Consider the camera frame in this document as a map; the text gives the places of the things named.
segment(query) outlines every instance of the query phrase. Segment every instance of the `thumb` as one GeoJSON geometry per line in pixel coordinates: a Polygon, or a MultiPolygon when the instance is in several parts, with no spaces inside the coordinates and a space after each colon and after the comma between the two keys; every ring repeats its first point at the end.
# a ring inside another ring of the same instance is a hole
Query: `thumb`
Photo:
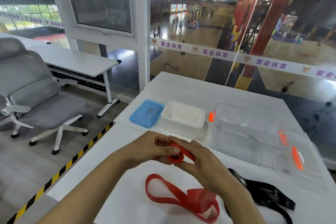
{"type": "Polygon", "coordinates": [[[158,156],[174,156],[180,153],[180,149],[171,146],[158,146],[158,156]]]}
{"type": "Polygon", "coordinates": [[[194,164],[182,161],[181,163],[174,163],[174,166],[182,169],[196,178],[197,168],[194,164]]]}

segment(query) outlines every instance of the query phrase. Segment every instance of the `chair backrest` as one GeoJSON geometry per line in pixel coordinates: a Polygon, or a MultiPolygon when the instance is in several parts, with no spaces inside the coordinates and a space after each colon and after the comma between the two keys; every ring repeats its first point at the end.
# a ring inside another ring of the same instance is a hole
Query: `chair backrest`
{"type": "Polygon", "coordinates": [[[0,38],[0,95],[31,108],[58,94],[60,88],[36,52],[15,38],[0,38]]]}

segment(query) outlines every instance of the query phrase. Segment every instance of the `right hand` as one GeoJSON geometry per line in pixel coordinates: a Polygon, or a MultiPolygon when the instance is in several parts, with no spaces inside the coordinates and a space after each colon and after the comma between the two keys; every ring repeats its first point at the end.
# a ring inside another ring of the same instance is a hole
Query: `right hand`
{"type": "Polygon", "coordinates": [[[241,186],[238,180],[208,148],[194,140],[188,142],[173,136],[169,136],[169,138],[191,152],[196,158],[195,164],[183,161],[174,165],[194,176],[204,188],[216,194],[222,194],[241,186]]]}

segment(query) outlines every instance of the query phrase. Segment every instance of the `chair armrest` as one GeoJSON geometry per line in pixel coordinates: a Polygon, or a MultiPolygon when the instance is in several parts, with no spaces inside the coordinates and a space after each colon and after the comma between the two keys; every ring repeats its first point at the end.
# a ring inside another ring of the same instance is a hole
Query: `chair armrest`
{"type": "Polygon", "coordinates": [[[28,112],[30,111],[30,107],[24,105],[7,105],[3,110],[2,113],[11,111],[11,112],[28,112]]]}
{"type": "Polygon", "coordinates": [[[78,81],[76,81],[76,80],[61,79],[61,78],[57,78],[57,82],[59,82],[59,83],[65,83],[65,84],[76,84],[76,83],[78,83],[78,81]]]}

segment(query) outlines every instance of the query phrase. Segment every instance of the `yellow and black hazard tape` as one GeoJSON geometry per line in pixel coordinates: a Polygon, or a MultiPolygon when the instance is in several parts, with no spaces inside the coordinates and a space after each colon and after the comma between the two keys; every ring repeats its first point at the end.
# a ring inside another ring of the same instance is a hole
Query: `yellow and black hazard tape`
{"type": "Polygon", "coordinates": [[[98,141],[111,127],[113,126],[113,122],[108,124],[93,140],[91,140],[80,152],[76,154],[62,169],[57,172],[56,175],[51,178],[46,185],[44,185],[43,188],[41,188],[29,201],[28,203],[22,207],[17,213],[14,214],[14,216],[7,222],[7,224],[13,224],[16,222],[23,214],[25,211],[28,210],[31,205],[42,196],[42,194],[52,185],[54,184],[58,178],[65,172],[67,171],[75,162],[78,160],[88,149],[92,147],[92,145],[98,141]]]}

